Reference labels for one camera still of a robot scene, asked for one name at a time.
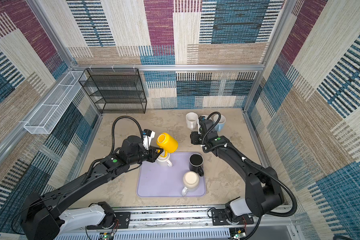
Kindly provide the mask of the light blue ceramic mug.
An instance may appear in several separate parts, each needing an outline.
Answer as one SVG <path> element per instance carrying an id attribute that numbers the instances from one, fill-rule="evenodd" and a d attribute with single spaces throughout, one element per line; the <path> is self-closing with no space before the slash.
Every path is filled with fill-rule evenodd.
<path id="1" fill-rule="evenodd" d="M 215 115 L 213 117 L 214 123 L 217 122 L 218 118 L 219 118 L 219 115 Z M 220 120 L 218 121 L 217 125 L 215 126 L 215 130 L 217 132 L 221 131 L 224 128 L 225 123 L 226 123 L 226 118 L 224 115 L 221 115 Z"/>

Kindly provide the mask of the yellow ceramic mug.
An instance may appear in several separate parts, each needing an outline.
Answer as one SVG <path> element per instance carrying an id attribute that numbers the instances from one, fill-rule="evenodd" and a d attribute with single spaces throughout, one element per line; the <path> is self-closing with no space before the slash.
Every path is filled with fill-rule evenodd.
<path id="1" fill-rule="evenodd" d="M 162 133 L 157 138 L 157 145 L 163 149 L 161 156 L 166 158 L 178 149 L 178 142 L 168 133 Z"/>

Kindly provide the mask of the white faceted ceramic mug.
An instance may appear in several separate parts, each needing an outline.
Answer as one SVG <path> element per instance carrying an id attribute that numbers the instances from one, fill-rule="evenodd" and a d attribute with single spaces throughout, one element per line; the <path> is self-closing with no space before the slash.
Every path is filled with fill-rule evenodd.
<path id="1" fill-rule="evenodd" d="M 186 114 L 186 125 L 187 128 L 193 131 L 197 127 L 198 115 L 196 113 L 190 112 Z"/>

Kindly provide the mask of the black ceramic mug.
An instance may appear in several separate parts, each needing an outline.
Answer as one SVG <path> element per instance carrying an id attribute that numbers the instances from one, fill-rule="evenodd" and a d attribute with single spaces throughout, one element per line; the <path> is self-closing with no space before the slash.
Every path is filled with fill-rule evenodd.
<path id="1" fill-rule="evenodd" d="M 200 177 L 204 176 L 203 164 L 204 164 L 204 159 L 202 155 L 198 153 L 194 153 L 190 156 L 189 170 L 197 173 Z"/>

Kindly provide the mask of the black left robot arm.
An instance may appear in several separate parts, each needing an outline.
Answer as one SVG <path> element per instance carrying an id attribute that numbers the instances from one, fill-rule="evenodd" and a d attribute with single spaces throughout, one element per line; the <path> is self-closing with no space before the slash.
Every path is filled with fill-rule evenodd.
<path id="1" fill-rule="evenodd" d="M 97 187 L 132 171 L 132 165 L 140 166 L 144 161 L 155 162 L 163 151 L 150 145 L 155 132 L 142 128 L 138 130 L 139 136 L 127 137 L 120 148 L 112 147 L 107 156 L 94 160 L 88 171 L 75 180 L 42 196 L 30 194 L 16 216 L 23 235 L 29 240 L 53 240 L 70 229 L 88 226 L 115 229 L 119 220 L 106 202 L 73 213 L 67 209 Z"/>

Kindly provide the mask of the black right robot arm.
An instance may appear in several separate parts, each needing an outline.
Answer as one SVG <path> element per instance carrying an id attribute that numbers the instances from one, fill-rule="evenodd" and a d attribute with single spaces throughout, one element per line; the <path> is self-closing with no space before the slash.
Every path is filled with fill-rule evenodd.
<path id="1" fill-rule="evenodd" d="M 213 112 L 207 117 L 198 118 L 198 130 L 191 133 L 191 143 L 202 146 L 204 153 L 213 153 L 224 160 L 240 175 L 246 184 L 244 199 L 253 215 L 261 217 L 267 214 L 281 218 L 294 215 L 298 203 L 293 192 L 279 180 L 273 168 L 256 164 L 241 153 L 228 138 L 219 136 L 215 130 L 218 122 L 212 120 L 214 115 L 219 119 L 222 116 L 219 112 Z M 283 192 L 291 198 L 292 207 L 288 212 L 274 212 L 273 209 L 285 202 Z"/>

